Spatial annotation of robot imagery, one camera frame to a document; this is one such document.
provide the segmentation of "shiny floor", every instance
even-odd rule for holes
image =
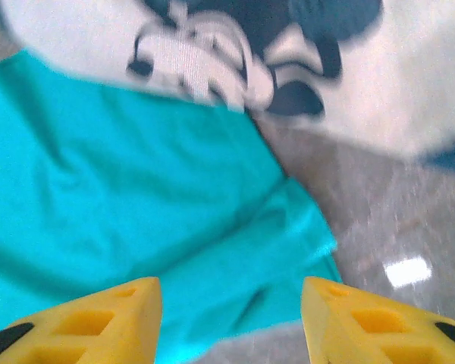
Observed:
[[[0,58],[14,50],[0,34]],[[299,130],[260,129],[325,213],[345,283],[455,319],[455,174]],[[301,325],[292,324],[220,343],[197,363],[308,362]]]

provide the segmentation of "clothing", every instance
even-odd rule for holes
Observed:
[[[0,18],[20,44],[74,76],[315,118],[324,106],[312,79],[338,79],[337,41],[362,33],[381,8],[381,0],[0,0]],[[307,45],[315,63],[300,53]]]
[[[159,276],[158,362],[182,362],[297,320],[335,247],[246,115],[0,63],[0,329]]]

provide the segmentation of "yellow plastic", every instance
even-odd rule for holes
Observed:
[[[162,317],[157,278],[142,278],[21,319],[35,327],[0,364],[152,364]]]
[[[307,278],[302,317],[311,364],[455,364],[454,320],[343,284]]]

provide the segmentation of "cartoon print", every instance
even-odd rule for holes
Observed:
[[[367,1],[377,6],[370,6],[367,16],[355,17],[345,0],[143,0],[162,24],[141,29],[128,70],[194,99],[220,99],[235,108],[277,115],[323,115],[322,98],[312,83],[340,77],[337,38],[347,39],[374,20],[381,0]],[[344,6],[345,13],[335,14]],[[304,43],[315,46],[321,69],[296,52],[268,62],[267,49],[297,21]]]
[[[141,29],[129,71],[193,99],[221,99],[238,109],[269,106],[272,75],[236,22],[216,12],[187,18],[183,6],[174,6],[170,19]]]

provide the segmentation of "turquoise cloth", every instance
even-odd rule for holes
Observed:
[[[335,247],[246,115],[0,63],[0,329],[159,276],[157,362],[181,362],[299,319]]]

